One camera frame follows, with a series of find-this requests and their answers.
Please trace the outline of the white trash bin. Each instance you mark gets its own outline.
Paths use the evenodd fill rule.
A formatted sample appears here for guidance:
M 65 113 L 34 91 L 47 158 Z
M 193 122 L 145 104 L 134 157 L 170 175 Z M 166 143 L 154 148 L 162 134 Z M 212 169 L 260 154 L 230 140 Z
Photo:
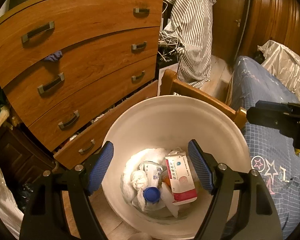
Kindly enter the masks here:
M 157 239 L 192 239 L 212 197 L 199 181 L 197 199 L 178 217 L 167 210 L 144 213 L 132 205 L 123 189 L 123 173 L 129 159 L 147 148 L 187 150 L 190 140 L 234 171 L 251 168 L 247 143 L 234 122 L 216 107 L 186 96 L 157 96 L 130 107 L 111 126 L 106 137 L 114 156 L 102 181 L 104 195 L 114 212 L 130 226 Z

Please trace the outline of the blue grid bed cover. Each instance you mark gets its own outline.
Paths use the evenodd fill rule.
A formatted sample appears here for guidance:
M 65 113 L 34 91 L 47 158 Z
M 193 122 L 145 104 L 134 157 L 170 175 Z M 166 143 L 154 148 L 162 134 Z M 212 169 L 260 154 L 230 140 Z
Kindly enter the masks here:
M 279 79 L 247 56 L 240 56 L 232 77 L 231 108 L 249 109 L 259 100 L 298 103 Z M 300 222 L 300 155 L 293 140 L 278 130 L 246 123 L 242 129 L 252 168 L 260 172 L 279 215 L 283 238 Z

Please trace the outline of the silver crinkled plastic sheet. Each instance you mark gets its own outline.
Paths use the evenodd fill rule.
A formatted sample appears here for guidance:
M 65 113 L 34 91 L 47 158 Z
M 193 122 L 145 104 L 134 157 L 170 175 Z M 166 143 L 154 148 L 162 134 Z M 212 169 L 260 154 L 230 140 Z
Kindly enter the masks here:
M 287 46 L 272 40 L 257 49 L 264 56 L 262 66 L 300 101 L 300 56 Z

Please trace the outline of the white red medicine box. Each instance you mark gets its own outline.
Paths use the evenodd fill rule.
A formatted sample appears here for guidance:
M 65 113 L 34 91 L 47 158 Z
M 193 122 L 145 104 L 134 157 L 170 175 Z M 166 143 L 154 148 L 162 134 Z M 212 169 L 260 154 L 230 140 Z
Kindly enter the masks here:
M 174 205 L 183 205 L 197 199 L 197 191 L 185 152 L 172 151 L 166 157 L 166 166 Z

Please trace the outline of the blue bottle cap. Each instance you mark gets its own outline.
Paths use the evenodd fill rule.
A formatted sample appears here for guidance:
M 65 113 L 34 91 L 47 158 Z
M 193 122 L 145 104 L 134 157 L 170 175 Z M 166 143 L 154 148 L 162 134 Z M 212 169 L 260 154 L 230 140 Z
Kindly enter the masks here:
M 157 203 L 160 200 L 160 191 L 157 187 L 147 187 L 143 192 L 146 202 Z

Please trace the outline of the dark wooden wardrobe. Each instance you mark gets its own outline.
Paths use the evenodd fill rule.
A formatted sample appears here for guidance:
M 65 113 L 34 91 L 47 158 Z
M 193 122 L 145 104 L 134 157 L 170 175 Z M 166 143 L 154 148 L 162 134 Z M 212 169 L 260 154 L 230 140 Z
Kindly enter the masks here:
M 300 56 L 300 4 L 297 0 L 249 0 L 239 56 L 253 57 L 258 46 L 279 42 Z

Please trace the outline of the dark wooden door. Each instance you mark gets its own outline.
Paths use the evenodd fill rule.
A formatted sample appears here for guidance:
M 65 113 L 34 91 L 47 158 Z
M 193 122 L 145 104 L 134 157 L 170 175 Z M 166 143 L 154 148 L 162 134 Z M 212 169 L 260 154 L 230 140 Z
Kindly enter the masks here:
M 212 54 L 231 64 L 239 48 L 249 0 L 216 0 L 213 8 Z

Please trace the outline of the wooden chair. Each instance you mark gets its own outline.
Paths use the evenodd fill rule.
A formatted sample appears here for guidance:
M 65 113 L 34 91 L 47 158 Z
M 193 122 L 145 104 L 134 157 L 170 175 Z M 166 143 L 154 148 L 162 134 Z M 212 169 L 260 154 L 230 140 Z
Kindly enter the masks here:
M 230 106 L 210 96 L 206 92 L 179 81 L 177 79 L 177 73 L 168 69 L 164 72 L 161 80 L 160 95 L 173 95 L 174 93 L 195 98 L 216 107 L 228 116 L 239 129 L 242 129 L 247 123 L 247 111 L 244 108 L 240 107 L 238 110 L 232 109 Z

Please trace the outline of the striped grey white cloth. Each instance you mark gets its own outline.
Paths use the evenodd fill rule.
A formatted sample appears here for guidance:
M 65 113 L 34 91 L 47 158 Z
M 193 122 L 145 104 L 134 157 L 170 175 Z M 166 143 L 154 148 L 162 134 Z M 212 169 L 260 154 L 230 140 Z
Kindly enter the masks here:
M 209 81 L 212 53 L 212 7 L 216 0 L 166 0 L 171 21 L 163 33 L 177 38 L 178 79 L 195 88 Z

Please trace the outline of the wooden chest of drawers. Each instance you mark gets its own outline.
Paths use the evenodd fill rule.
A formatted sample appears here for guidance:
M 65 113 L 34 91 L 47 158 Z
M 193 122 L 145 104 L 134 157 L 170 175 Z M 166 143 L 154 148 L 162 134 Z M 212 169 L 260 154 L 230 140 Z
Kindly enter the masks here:
M 66 168 L 156 96 L 163 0 L 28 0 L 0 18 L 0 86 Z

